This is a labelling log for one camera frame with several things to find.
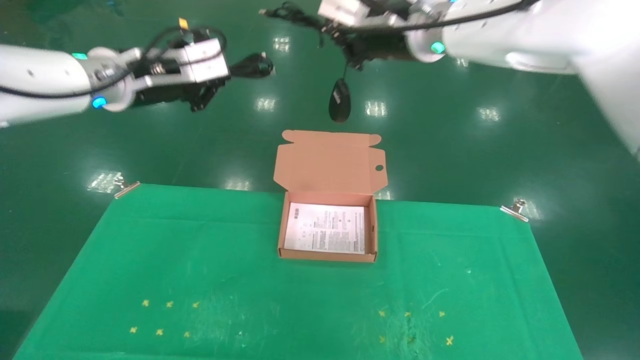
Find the green tablecloth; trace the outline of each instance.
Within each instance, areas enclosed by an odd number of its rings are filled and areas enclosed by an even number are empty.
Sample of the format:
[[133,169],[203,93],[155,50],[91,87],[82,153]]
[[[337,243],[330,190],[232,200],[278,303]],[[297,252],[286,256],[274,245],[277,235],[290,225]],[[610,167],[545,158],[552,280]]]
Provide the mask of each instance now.
[[16,359],[581,359],[529,226],[379,201],[375,264],[279,259],[283,196],[114,200]]

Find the box lid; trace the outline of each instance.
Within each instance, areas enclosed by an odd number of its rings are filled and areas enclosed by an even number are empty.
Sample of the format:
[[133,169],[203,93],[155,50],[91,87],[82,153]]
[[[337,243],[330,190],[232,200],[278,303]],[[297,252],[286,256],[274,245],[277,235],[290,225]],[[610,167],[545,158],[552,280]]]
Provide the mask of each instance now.
[[372,134],[285,130],[273,179],[289,191],[374,193],[387,185],[385,151]]

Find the black computer mouse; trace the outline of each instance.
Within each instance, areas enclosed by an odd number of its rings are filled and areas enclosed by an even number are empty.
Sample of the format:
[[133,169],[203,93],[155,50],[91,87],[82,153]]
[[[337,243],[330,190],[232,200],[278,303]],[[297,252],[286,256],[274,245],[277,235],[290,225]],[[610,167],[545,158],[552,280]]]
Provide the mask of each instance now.
[[344,78],[335,82],[329,97],[329,116],[335,122],[345,122],[351,114],[351,93]]

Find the paper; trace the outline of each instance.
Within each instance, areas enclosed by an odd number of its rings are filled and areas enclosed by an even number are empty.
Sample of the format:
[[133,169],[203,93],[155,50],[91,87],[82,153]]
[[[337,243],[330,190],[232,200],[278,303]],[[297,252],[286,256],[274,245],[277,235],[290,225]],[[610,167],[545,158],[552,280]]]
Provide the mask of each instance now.
[[364,254],[364,207],[291,203],[284,248]]

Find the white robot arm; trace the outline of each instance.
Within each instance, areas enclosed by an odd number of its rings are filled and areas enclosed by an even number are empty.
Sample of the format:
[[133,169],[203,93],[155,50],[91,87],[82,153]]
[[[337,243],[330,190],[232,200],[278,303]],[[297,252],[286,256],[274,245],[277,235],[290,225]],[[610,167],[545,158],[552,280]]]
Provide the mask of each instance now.
[[[300,24],[299,14],[263,10]],[[576,74],[640,160],[637,0],[322,0],[319,24],[348,65],[445,54],[529,72]]]
[[[154,44],[122,52],[96,47],[87,54],[0,45],[0,127],[88,108],[124,111],[176,100],[200,111],[232,75],[261,78],[271,73],[273,64],[264,53],[228,67],[226,39],[217,32],[217,38],[210,38],[207,28],[185,31],[162,51]],[[267,72],[251,69],[261,63],[267,64]]]

